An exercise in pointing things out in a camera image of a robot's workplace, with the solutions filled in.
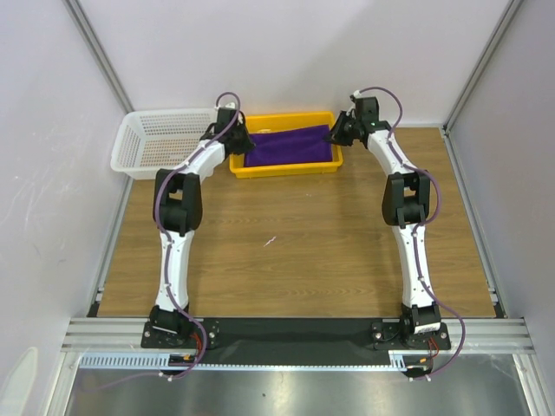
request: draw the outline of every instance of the metal floor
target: metal floor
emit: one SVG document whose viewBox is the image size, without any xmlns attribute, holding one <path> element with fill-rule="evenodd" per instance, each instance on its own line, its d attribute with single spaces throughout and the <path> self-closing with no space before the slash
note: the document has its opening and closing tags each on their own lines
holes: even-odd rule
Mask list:
<svg viewBox="0 0 555 416">
<path fill-rule="evenodd" d="M 80 369 L 66 416 L 530 414 L 509 354 L 462 355 L 431 382 L 400 373 L 199 370 L 172 383 L 145 377 L 82 391 L 133 373 Z"/>
</svg>

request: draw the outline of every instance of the white plastic basket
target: white plastic basket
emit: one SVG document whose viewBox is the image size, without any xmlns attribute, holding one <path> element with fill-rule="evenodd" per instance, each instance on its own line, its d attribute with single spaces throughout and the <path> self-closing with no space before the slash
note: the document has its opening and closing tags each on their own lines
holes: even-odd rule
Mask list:
<svg viewBox="0 0 555 416">
<path fill-rule="evenodd" d="M 154 179 L 182 162 L 216 120 L 213 108 L 135 111 L 121 122 L 110 165 L 133 179 Z"/>
</svg>

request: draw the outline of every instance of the yellow tray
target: yellow tray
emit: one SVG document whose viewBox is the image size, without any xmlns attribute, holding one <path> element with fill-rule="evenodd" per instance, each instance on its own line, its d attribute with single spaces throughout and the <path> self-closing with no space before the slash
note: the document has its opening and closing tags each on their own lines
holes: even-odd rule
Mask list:
<svg viewBox="0 0 555 416">
<path fill-rule="evenodd" d="M 321 126 L 323 124 L 327 124 L 332 128 L 334 123 L 335 119 L 330 111 L 251 115 L 246 117 L 246 128 L 249 130 L 249 133 L 284 132 L 303 127 Z M 343 164 L 341 147 L 333 145 L 331 147 L 331 154 L 331 162 L 256 167 L 245 167 L 245 156 L 243 154 L 232 154 L 229 158 L 229 169 L 240 179 L 336 172 L 337 168 Z"/>
</svg>

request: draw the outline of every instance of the wooden table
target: wooden table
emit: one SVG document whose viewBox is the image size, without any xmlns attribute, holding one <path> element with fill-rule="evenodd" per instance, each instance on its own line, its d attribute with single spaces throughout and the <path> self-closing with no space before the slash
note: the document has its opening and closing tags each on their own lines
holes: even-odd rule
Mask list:
<svg viewBox="0 0 555 416">
<path fill-rule="evenodd" d="M 427 227 L 436 295 L 464 316 L 493 316 L 467 216 L 440 133 L 397 132 L 440 182 L 442 212 Z M 381 213 L 385 176 L 361 143 L 337 173 L 236 179 L 225 163 L 202 186 L 204 218 L 189 263 L 191 311 L 203 316 L 395 316 L 402 273 Z M 148 315 L 160 274 L 153 181 L 136 181 L 101 316 Z M 435 207 L 435 195 L 432 197 Z"/>
</svg>

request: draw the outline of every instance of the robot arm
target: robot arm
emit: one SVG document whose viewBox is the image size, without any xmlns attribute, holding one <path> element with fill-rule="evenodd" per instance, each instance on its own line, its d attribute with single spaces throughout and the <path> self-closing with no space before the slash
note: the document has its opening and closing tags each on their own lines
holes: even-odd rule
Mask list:
<svg viewBox="0 0 555 416">
<path fill-rule="evenodd" d="M 382 215 L 393 229 L 401 259 L 402 332 L 409 337 L 438 331 L 441 325 L 439 307 L 422 286 L 424 283 L 431 290 L 424 245 L 426 227 L 423 225 L 429 214 L 429 178 L 413 168 L 390 132 L 389 123 L 379 120 L 377 99 L 356 95 L 351 96 L 354 106 L 340 113 L 328 141 L 352 146 L 354 140 L 360 140 L 378 159 L 387 176 Z M 422 276 L 419 276 L 417 262 Z"/>
<path fill-rule="evenodd" d="M 153 216 L 156 221 L 158 208 L 162 264 L 156 304 L 145 324 L 144 334 L 148 336 L 141 341 L 144 348 L 183 346 L 194 330 L 194 324 L 177 306 L 186 312 L 189 308 L 187 266 L 194 232 L 202 220 L 200 187 L 230 153 L 241 154 L 254 148 L 243 118 L 233 122 L 236 111 L 233 107 L 219 108 L 216 122 L 208 127 L 191 155 L 173 170 L 160 169 L 156 174 Z"/>
<path fill-rule="evenodd" d="M 207 146 L 204 150 L 204 146 L 207 144 L 208 140 L 202 140 L 197 149 L 192 154 L 196 152 L 202 152 L 199 154 L 199 157 L 195 159 L 191 164 L 182 171 L 180 175 L 177 176 L 174 186 L 181 185 L 181 194 L 186 195 L 186 192 L 190 192 L 191 189 L 195 187 L 198 183 L 198 189 L 200 189 L 200 185 L 202 182 L 212 176 L 214 172 L 214 168 L 225 160 L 225 146 L 222 143 L 214 143 L 211 146 Z M 166 175 L 164 171 L 160 175 L 161 181 Z M 168 203 L 169 201 L 169 191 L 167 195 L 164 195 L 166 198 L 163 199 L 163 204 Z M 189 207 L 189 212 L 192 210 L 198 210 L 198 207 Z M 200 207 L 199 214 L 202 216 L 202 206 Z M 189 305 L 189 296 L 187 295 L 187 265 L 189 263 L 189 250 L 191 249 L 191 242 L 193 241 L 194 237 L 194 229 L 187 230 L 187 224 L 185 225 L 186 229 L 185 232 L 180 231 L 172 231 L 171 229 L 175 229 L 175 227 L 166 228 L 167 234 L 173 240 L 172 249 L 169 253 L 169 257 L 167 256 L 167 248 L 168 248 L 168 237 L 167 234 L 164 232 L 160 233 L 160 240 L 162 242 L 162 265 L 160 268 L 160 288 L 158 290 L 158 297 L 156 298 L 156 306 L 160 309 L 172 312 L 175 307 L 173 306 L 172 302 L 169 299 L 169 295 L 167 294 L 167 285 L 169 284 L 172 288 L 173 297 L 175 301 L 179 304 L 179 306 L 183 309 L 186 309 Z M 169 283 L 165 281 L 165 273 L 167 268 L 167 275 L 169 279 Z"/>
<path fill-rule="evenodd" d="M 405 199 L 405 188 L 410 189 L 412 186 L 413 188 L 416 188 L 412 190 L 416 192 L 415 196 L 412 198 L 424 200 L 424 204 L 417 203 L 417 206 L 421 206 L 421 210 L 424 212 L 424 215 L 427 216 L 429 206 L 429 179 L 424 175 L 419 175 L 417 172 L 405 167 L 406 165 L 412 166 L 412 164 L 397 144 L 395 135 L 391 134 L 389 139 L 388 135 L 388 130 L 381 130 L 371 133 L 368 138 L 368 150 L 378 159 L 380 166 L 388 177 L 384 204 L 387 204 L 386 200 L 390 201 L 392 198 L 398 199 L 399 201 L 401 201 L 401 198 Z M 395 188 L 399 193 L 398 195 L 392 195 L 392 193 L 395 193 Z M 402 226 L 398 224 L 398 215 L 397 219 L 395 219 L 395 214 L 392 210 L 384 209 L 382 206 L 382 211 L 384 216 L 390 215 L 389 219 L 391 221 L 386 222 L 393 225 L 392 230 L 399 249 L 403 278 L 403 312 L 408 312 L 409 310 L 412 311 L 413 308 L 416 308 L 417 310 L 420 309 L 421 311 L 430 308 L 434 309 L 434 301 L 422 287 L 416 266 L 415 253 L 418 253 L 418 259 L 420 261 L 422 272 L 421 278 L 431 290 L 431 282 L 428 274 L 428 261 L 426 259 L 426 248 L 424 244 L 426 226 L 418 225 L 424 218 L 419 215 L 417 217 L 418 223 L 414 223 L 409 219 L 408 221 L 411 224 L 405 224 Z M 441 319 L 435 319 L 436 317 L 439 318 L 439 316 L 434 316 L 434 319 L 432 320 L 424 318 L 423 321 L 422 319 L 415 321 L 412 333 L 420 334 L 439 330 Z"/>
</svg>

